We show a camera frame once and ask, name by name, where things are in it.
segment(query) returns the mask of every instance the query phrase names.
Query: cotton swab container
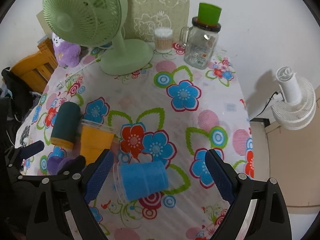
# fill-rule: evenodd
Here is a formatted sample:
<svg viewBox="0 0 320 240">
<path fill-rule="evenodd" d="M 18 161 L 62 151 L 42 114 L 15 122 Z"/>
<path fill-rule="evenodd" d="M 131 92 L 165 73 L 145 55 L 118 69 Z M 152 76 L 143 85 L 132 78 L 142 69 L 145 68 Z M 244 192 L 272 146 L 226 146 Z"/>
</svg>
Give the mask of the cotton swab container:
<svg viewBox="0 0 320 240">
<path fill-rule="evenodd" d="M 159 53 L 167 53 L 172 49 L 172 34 L 173 30 L 170 28 L 156 28 L 155 29 L 155 46 Z"/>
</svg>

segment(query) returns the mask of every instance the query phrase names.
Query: yellow cup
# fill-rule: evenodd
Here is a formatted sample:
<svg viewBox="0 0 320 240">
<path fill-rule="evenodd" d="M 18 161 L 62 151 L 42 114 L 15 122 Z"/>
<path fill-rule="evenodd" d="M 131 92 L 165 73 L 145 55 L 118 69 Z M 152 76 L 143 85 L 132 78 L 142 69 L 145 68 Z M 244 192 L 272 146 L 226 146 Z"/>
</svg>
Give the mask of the yellow cup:
<svg viewBox="0 0 320 240">
<path fill-rule="evenodd" d="M 103 124 L 82 120 L 80 154 L 85 157 L 86 165 L 94 163 L 104 149 L 110 149 L 115 133 Z"/>
</svg>

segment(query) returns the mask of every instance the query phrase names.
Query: beige curtain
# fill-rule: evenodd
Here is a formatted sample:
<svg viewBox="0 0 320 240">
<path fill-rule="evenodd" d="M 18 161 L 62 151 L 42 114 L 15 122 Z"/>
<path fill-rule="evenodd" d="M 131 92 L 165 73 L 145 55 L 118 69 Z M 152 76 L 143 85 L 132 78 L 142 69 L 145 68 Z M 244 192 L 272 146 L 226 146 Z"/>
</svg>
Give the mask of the beige curtain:
<svg viewBox="0 0 320 240">
<path fill-rule="evenodd" d="M 157 27 L 173 29 L 174 40 L 187 25 L 189 0 L 128 0 L 128 17 L 123 34 L 126 39 L 153 41 Z"/>
</svg>

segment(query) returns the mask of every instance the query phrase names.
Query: wooden bed frame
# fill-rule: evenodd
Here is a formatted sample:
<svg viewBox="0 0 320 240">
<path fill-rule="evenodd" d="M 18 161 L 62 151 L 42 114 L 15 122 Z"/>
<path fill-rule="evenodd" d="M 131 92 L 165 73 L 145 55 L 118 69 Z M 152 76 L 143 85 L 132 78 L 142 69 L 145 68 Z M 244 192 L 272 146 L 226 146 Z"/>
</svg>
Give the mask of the wooden bed frame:
<svg viewBox="0 0 320 240">
<path fill-rule="evenodd" d="M 49 38 L 39 43 L 38 48 L 37 53 L 19 61 L 11 71 L 25 81 L 33 91 L 42 93 L 58 62 Z"/>
</svg>

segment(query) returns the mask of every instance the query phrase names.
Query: stuffed animal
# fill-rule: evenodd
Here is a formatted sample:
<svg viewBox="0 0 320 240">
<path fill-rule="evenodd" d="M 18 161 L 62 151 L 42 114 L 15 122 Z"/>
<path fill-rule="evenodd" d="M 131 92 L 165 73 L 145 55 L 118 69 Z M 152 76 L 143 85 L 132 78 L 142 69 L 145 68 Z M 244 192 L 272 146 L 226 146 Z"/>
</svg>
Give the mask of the stuffed animal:
<svg viewBox="0 0 320 240">
<path fill-rule="evenodd" d="M 52 33 L 53 49 L 60 67 L 75 67 L 80 62 L 81 47 L 77 44 L 70 43 Z"/>
</svg>

